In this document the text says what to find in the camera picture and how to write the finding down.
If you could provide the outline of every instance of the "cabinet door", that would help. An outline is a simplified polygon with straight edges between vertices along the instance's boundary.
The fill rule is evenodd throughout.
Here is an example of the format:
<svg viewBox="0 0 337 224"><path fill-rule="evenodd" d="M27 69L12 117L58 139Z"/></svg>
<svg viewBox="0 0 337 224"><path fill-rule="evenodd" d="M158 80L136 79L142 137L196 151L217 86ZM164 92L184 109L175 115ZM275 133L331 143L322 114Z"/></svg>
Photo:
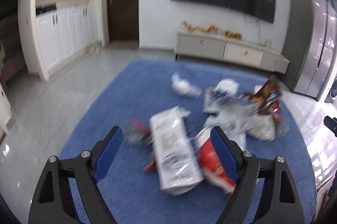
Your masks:
<svg viewBox="0 0 337 224"><path fill-rule="evenodd" d="M54 44L53 27L54 14L44 14L36 17L36 31L41 50L42 59L47 70L57 63L57 50Z"/></svg>
<svg viewBox="0 0 337 224"><path fill-rule="evenodd" d="M88 23L89 23L89 43L97 41L97 21L96 21L96 8L95 6L88 6Z"/></svg>
<svg viewBox="0 0 337 224"><path fill-rule="evenodd" d="M60 35L60 46L64 53L64 58L71 56L74 52L70 35L70 12L68 10L57 11L56 25Z"/></svg>
<svg viewBox="0 0 337 224"><path fill-rule="evenodd" d="M88 17L88 8L84 7L84 13L83 16L83 32L84 32L84 40L85 45L90 44L90 32L89 32L89 17Z"/></svg>
<svg viewBox="0 0 337 224"><path fill-rule="evenodd" d="M76 8L73 11L74 14L74 25L75 25L75 32L76 32L76 38L79 45L79 49L82 49L85 47L85 36L84 36L84 30L83 30L83 20L84 20L84 8Z"/></svg>

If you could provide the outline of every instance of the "white plastic bag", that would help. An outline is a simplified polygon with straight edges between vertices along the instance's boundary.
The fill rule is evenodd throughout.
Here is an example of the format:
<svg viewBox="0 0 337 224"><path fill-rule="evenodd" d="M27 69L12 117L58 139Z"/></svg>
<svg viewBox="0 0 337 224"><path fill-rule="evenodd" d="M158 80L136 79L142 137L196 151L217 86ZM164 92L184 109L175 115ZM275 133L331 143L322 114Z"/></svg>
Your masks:
<svg viewBox="0 0 337 224"><path fill-rule="evenodd" d="M215 87L215 91L235 95L239 89L239 84L233 79L223 79Z"/></svg>
<svg viewBox="0 0 337 224"><path fill-rule="evenodd" d="M177 106L150 118L160 189L171 195L185 193L203 180L182 120L188 114Z"/></svg>
<svg viewBox="0 0 337 224"><path fill-rule="evenodd" d="M275 139L275 125L272 115L255 114L250 118L252 128L247 133L258 140Z"/></svg>
<svg viewBox="0 0 337 224"><path fill-rule="evenodd" d="M243 151L246 149L245 131L250 129L249 117L246 106L229 103L223 106L217 116L209 116L204 127L220 126L226 136L235 141Z"/></svg>
<svg viewBox="0 0 337 224"><path fill-rule="evenodd" d="M172 89L179 95L187 97L198 97L201 95L201 89L189 83L188 80L181 79L177 73L172 78Z"/></svg>

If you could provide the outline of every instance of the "snack bag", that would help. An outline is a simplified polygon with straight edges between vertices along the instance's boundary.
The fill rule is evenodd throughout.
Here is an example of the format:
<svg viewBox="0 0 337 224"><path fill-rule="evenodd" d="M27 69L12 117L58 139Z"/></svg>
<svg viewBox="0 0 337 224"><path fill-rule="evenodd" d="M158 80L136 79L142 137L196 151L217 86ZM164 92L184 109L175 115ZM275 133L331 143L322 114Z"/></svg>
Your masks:
<svg viewBox="0 0 337 224"><path fill-rule="evenodd" d="M214 150L211 139L211 127L206 127L197 135L199 163L209 183L223 189L225 194L232 194L236 183L229 178Z"/></svg>

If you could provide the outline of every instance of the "blue rug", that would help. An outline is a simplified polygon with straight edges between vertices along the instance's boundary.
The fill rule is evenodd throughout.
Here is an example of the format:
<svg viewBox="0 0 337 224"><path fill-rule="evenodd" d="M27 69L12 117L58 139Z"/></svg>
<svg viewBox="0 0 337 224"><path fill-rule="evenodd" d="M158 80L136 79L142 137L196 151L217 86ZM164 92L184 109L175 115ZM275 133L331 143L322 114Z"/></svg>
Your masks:
<svg viewBox="0 0 337 224"><path fill-rule="evenodd" d="M92 104L63 147L60 158L76 157L90 150L114 126L124 127L133 119L148 124L158 112L180 105L192 113L190 119L199 131L208 115L203 113L203 95L185 98L171 89L171 76L178 72L205 90L216 86L223 78L240 84L239 94L252 91L266 79L230 69L174 61L136 60L130 63ZM310 223L316 206L316 187L312 163L306 145L291 113L281 103L282 115L288 120L290 132L273 142L247 137L247 148L256 156L274 159L285 157L297 185L306 223ZM102 196L119 224L124 223L216 223L228 198L222 190L203 181L196 188L179 196L169 196L159 190L158 174L144 173L150 148L123 143L105 179L98 183ZM74 181L72 194L80 220L90 223ZM245 223L253 221L262 181L246 215Z"/></svg>

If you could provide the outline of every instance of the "refrigerator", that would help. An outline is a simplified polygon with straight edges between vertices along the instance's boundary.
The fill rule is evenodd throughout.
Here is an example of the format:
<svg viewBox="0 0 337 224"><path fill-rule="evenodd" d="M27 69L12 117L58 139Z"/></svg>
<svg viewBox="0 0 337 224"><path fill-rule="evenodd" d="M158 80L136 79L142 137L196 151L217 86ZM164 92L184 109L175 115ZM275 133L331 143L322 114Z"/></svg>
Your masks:
<svg viewBox="0 0 337 224"><path fill-rule="evenodd" d="M331 65L336 11L327 0L291 0L282 54L290 61L282 80L297 93L316 98Z"/></svg>

